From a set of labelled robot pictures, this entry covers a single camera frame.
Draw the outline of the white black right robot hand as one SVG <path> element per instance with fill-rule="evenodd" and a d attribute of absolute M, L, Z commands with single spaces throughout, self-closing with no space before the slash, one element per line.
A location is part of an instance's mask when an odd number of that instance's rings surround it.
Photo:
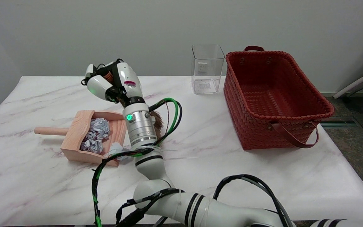
<path fill-rule="evenodd" d="M 122 59 L 99 66 L 90 64 L 81 84 L 96 97 L 120 103 L 124 108 L 134 103 L 145 103 L 136 73 Z"/>

